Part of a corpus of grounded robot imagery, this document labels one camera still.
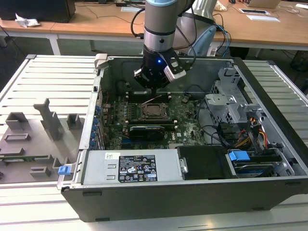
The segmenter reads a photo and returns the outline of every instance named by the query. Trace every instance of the computer case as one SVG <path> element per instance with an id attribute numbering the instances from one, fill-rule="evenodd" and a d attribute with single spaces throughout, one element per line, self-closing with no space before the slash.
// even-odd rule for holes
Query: computer case
<path id="1" fill-rule="evenodd" d="M 68 23 L 75 13 L 74 0 L 0 0 L 2 20 L 14 20 L 15 13 L 38 21 Z"/>

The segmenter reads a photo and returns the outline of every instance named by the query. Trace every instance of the floor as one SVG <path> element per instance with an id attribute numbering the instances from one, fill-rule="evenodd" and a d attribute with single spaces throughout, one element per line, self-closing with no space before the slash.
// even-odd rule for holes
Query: floor
<path id="1" fill-rule="evenodd" d="M 52 55 L 50 43 L 42 38 L 12 38 L 6 48 L 0 48 L 0 89 L 12 77 L 18 66 L 24 60 L 21 51 L 27 54 Z M 90 42 L 87 40 L 60 39 L 59 46 L 62 55 L 92 55 L 104 52 L 113 55 L 138 55 L 143 44 L 141 42 L 112 42 L 95 41 L 97 52 L 90 50 Z M 257 50 L 250 49 L 246 59 L 273 60 L 278 67 L 300 88 L 308 78 L 306 73 L 300 73 L 290 67 L 296 51 L 283 53 L 281 50 L 263 50 L 258 58 L 255 57 Z"/>

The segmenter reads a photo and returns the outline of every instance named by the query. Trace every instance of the motherboard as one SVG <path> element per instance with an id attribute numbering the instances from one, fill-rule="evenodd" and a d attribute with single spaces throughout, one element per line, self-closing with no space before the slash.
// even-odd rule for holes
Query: motherboard
<path id="1" fill-rule="evenodd" d="M 148 103 L 146 99 L 126 95 L 102 104 L 106 150 L 205 144 L 196 120 L 197 101 L 183 94 L 158 95 Z"/>

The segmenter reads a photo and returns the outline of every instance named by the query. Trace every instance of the laptop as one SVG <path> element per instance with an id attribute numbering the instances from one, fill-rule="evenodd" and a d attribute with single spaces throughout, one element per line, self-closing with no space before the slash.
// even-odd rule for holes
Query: laptop
<path id="1" fill-rule="evenodd" d="M 276 8 L 281 0 L 250 0 L 245 3 L 249 7 Z"/>

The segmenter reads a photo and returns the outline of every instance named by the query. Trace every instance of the barcode sticker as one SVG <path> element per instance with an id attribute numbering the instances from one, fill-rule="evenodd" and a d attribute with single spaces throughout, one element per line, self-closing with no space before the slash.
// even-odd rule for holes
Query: barcode sticker
<path id="1" fill-rule="evenodd" d="M 105 159 L 106 160 L 118 160 L 121 153 L 106 153 Z"/>

